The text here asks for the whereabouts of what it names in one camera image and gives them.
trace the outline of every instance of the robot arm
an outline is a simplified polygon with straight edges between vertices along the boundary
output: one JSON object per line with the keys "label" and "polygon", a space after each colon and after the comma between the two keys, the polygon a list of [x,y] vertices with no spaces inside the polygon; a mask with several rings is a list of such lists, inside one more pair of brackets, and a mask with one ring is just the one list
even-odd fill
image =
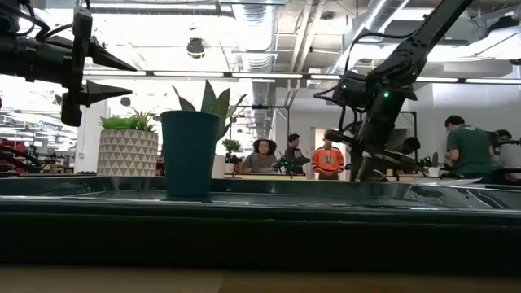
{"label": "robot arm", "polygon": [[[20,4],[28,7],[30,16],[20,12]],[[92,57],[99,65],[136,71],[103,49],[91,35],[93,21],[88,9],[77,7],[73,23],[65,27],[72,28],[73,41],[52,36],[62,29],[50,31],[33,14],[28,0],[0,2],[0,74],[25,77],[29,82],[48,81],[67,88],[68,93],[63,95],[61,120],[71,126],[80,126],[80,105],[88,107],[107,98],[132,94],[131,90],[98,85],[92,81],[82,85],[85,57]],[[27,33],[17,33],[20,17],[42,27],[36,38],[26,37]]]}
{"label": "robot arm", "polygon": [[346,72],[340,79],[333,93],[335,102],[366,113],[354,138],[330,130],[334,140],[352,148],[352,181],[364,181],[378,163],[376,160],[390,157],[385,146],[396,118],[406,98],[416,100],[412,84],[428,54],[472,2],[442,0],[422,26],[367,76]]}

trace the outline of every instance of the hair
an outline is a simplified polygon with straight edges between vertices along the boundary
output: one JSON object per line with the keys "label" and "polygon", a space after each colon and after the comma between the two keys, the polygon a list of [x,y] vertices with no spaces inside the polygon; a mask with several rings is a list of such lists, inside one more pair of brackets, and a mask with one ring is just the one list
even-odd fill
{"label": "hair", "polygon": [[506,136],[508,139],[512,139],[512,134],[508,130],[505,129],[499,129],[496,131],[497,136]]}
{"label": "hair", "polygon": [[275,143],[274,141],[272,140],[269,140],[269,139],[257,139],[254,141],[253,143],[253,152],[254,153],[259,153],[259,145],[261,144],[261,142],[267,142],[268,143],[268,148],[269,148],[269,151],[268,151],[268,155],[272,155],[275,153],[275,151],[277,150],[277,143]]}
{"label": "hair", "polygon": [[299,137],[300,137],[299,134],[294,133],[294,134],[292,134],[292,135],[290,135],[290,136],[287,137],[287,141],[288,141],[288,142],[294,142],[294,141],[295,141],[297,138],[299,138]]}
{"label": "hair", "polygon": [[449,127],[449,124],[451,124],[451,125],[464,125],[465,124],[465,120],[461,116],[452,115],[452,116],[449,116],[449,118],[447,118],[447,120],[445,121],[445,127]]}
{"label": "hair", "polygon": [[414,150],[419,150],[422,147],[422,144],[417,138],[406,138],[403,144],[411,147]]}

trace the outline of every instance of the ventilation duct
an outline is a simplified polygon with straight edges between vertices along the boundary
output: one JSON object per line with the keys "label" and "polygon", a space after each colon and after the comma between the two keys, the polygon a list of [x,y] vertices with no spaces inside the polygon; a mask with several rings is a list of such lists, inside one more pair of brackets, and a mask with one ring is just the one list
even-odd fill
{"label": "ventilation duct", "polygon": [[[274,69],[274,57],[268,53],[274,48],[274,24],[276,6],[233,5],[238,27],[241,29],[240,44],[242,50],[256,54],[242,56],[244,70],[248,72],[271,72]],[[275,103],[272,84],[252,82],[253,105],[273,106]],[[267,138],[271,126],[273,111],[252,109],[251,123],[258,138]]]}
{"label": "ventilation duct", "polygon": [[359,20],[355,20],[357,23],[353,25],[351,32],[347,35],[346,51],[331,66],[329,73],[343,74],[352,41],[362,33],[382,32],[391,23],[392,16],[408,3],[409,0],[371,0],[367,12]]}

